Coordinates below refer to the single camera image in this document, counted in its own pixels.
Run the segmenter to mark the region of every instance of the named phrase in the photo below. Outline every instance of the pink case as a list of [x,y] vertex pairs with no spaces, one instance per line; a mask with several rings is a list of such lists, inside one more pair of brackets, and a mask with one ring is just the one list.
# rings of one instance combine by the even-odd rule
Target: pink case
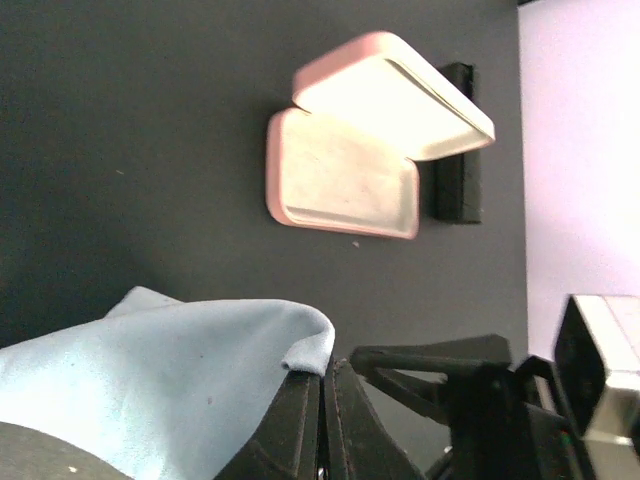
[[296,72],[267,135],[267,206],[280,223],[413,238],[413,160],[493,141],[493,123],[402,39],[359,37]]

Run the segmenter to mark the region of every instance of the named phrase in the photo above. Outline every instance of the microfiber cloth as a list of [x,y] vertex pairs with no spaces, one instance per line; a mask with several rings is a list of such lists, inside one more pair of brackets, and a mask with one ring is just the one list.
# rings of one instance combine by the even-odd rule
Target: microfiber cloth
[[314,308],[153,294],[136,289],[105,319],[0,350],[0,421],[136,480],[211,480],[287,369],[324,375],[335,332]]

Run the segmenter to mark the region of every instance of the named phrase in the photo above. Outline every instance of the gray surface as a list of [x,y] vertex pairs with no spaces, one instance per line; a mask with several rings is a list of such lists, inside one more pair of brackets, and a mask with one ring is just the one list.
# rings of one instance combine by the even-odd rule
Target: gray surface
[[127,480],[109,464],[58,438],[0,422],[2,480]]
[[[0,345],[101,317],[145,285],[185,301],[308,303],[334,322],[338,355],[489,332],[524,355],[515,2],[15,5],[0,4]],[[423,219],[414,241],[356,248],[267,213],[265,130],[291,104],[293,72],[378,29],[434,65],[477,65],[498,137],[480,155],[483,225]],[[421,465],[446,445],[446,430],[372,397]]]

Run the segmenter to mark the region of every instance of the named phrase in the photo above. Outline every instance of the white wall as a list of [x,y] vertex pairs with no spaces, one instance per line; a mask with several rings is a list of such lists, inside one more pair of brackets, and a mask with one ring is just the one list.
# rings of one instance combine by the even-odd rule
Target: white wall
[[550,357],[566,294],[640,295],[640,0],[528,4],[520,48],[529,350]]

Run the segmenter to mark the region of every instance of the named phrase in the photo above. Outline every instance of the silver camera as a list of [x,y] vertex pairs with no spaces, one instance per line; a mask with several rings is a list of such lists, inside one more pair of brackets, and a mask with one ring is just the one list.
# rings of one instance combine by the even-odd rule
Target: silver camera
[[640,297],[571,296],[555,362],[598,479],[640,478]]

